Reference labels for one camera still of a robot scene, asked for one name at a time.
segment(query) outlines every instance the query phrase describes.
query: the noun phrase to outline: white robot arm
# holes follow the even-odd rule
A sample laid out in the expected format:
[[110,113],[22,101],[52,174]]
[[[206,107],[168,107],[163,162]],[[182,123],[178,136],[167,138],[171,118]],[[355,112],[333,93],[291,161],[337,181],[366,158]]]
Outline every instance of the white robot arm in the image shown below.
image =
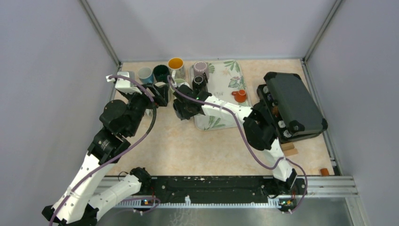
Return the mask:
[[203,114],[235,121],[232,114],[225,109],[232,111],[238,119],[240,126],[244,127],[248,143],[253,148],[262,151],[269,164],[274,165],[280,158],[283,158],[272,170],[273,176],[281,181],[281,185],[285,188],[291,189],[297,174],[288,164],[287,160],[285,160],[279,139],[276,136],[276,128],[271,123],[272,118],[267,112],[266,106],[262,103],[258,103],[253,107],[235,105],[218,99],[206,91],[196,93],[186,85],[180,86],[177,88],[177,91],[201,102],[198,103],[189,100],[175,92],[176,99],[174,100],[173,107],[177,117],[181,120],[189,119],[197,114]]
[[45,207],[42,213],[49,220],[52,213],[58,208],[65,196],[70,195],[68,201],[56,214],[55,222],[65,226],[72,225],[73,223],[75,223],[74,225],[89,225],[87,221],[96,223],[109,209],[128,196],[138,193],[142,188],[143,181],[149,182],[151,179],[145,169],[136,168],[119,183],[98,195],[93,195],[98,184],[114,165],[115,163],[111,163],[100,169],[85,180],[75,192],[71,192],[71,188],[74,187],[77,182],[99,166],[99,159],[93,154],[87,153],[78,174],[68,186],[63,196],[53,206]]
[[[244,124],[245,119],[250,116],[252,113],[252,107],[242,107],[239,105],[235,105],[232,103],[225,102],[221,99],[216,98],[215,96],[208,97],[205,102],[207,103],[214,103],[216,105],[223,106],[225,108],[230,109],[233,111],[240,121],[241,124]],[[202,111],[205,115],[215,116],[217,118],[222,118],[224,120],[229,120],[234,122],[233,116],[226,110],[210,106],[210,105],[203,105]],[[278,137],[276,137],[272,143],[271,148],[269,150],[264,150],[262,152],[266,157],[269,164],[274,164],[280,157],[284,157],[284,153],[281,149],[280,142]],[[287,179],[291,176],[293,168],[288,164],[286,160],[281,160],[277,167],[272,170],[273,176],[281,181],[286,182]]]
[[[119,72],[118,75],[130,77],[129,72]],[[109,76],[107,80],[115,81]],[[42,211],[42,215],[48,221],[54,217],[54,222],[61,226],[94,226],[110,208],[129,195],[150,186],[151,176],[145,168],[135,168],[122,181],[103,193],[93,196],[98,184],[118,160],[108,165],[105,163],[130,147],[130,143],[125,138],[136,134],[144,112],[151,108],[155,110],[156,106],[166,106],[167,103],[160,93],[167,91],[168,87],[143,85],[143,88],[149,88],[155,95],[152,97],[154,99],[152,102],[137,87],[131,86],[129,81],[118,79],[115,86],[128,99],[128,103],[113,100],[105,106],[100,116],[104,127],[94,136],[77,175],[63,196],[54,205],[46,206]],[[100,170],[88,176],[97,168]]]

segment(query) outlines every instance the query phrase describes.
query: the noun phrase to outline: table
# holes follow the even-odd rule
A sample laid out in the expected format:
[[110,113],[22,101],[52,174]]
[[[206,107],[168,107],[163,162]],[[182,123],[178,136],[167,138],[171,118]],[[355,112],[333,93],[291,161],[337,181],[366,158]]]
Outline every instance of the table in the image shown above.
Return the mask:
[[[185,61],[186,70],[196,61]],[[307,87],[299,59],[279,60],[238,60],[247,92],[252,104],[259,102],[256,88],[264,84],[263,77],[267,72],[297,73]],[[123,63],[123,71],[134,71],[141,67],[154,68],[167,62],[134,62]],[[115,99],[126,101],[118,92]],[[130,143],[138,140],[148,129],[151,122],[144,116],[135,137]],[[294,142],[298,154],[289,156],[293,162],[301,165],[306,174],[320,175],[321,168],[327,168],[334,174],[327,147],[322,135]],[[258,158],[266,162],[263,154],[253,149]],[[147,138],[136,148],[122,156],[119,162],[107,175],[118,175],[121,171],[129,172],[135,167],[145,167],[155,176],[243,176],[272,175],[252,158],[239,135],[237,128],[202,131],[195,127],[193,119],[181,121],[176,117],[172,105],[157,109],[157,120]]]

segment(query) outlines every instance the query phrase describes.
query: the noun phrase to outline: small orange cup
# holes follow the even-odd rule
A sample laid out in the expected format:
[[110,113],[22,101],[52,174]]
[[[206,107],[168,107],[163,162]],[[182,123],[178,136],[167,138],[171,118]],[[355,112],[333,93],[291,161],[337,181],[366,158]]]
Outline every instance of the small orange cup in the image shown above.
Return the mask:
[[243,103],[247,100],[247,93],[243,89],[240,89],[238,91],[233,91],[231,92],[231,94],[234,96],[234,99],[238,103]]

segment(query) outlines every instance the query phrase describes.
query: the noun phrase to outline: dark green mug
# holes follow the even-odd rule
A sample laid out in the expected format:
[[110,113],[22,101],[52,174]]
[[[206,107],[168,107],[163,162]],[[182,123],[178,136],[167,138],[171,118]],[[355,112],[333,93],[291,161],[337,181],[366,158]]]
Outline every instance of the dark green mug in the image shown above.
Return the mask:
[[158,65],[158,66],[154,67],[154,70],[152,71],[152,73],[154,74],[154,77],[157,80],[157,82],[161,81],[166,84],[168,83],[167,77],[168,77],[168,75],[170,75],[168,66]]

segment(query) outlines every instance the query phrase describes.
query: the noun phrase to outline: black suitcase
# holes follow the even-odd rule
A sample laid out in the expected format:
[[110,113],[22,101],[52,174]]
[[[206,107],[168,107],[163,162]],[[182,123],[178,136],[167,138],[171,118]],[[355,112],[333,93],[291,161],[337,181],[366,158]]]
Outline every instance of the black suitcase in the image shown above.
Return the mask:
[[[269,72],[257,94],[266,103],[281,143],[316,137],[328,127],[298,74]],[[284,121],[285,127],[279,126]]]

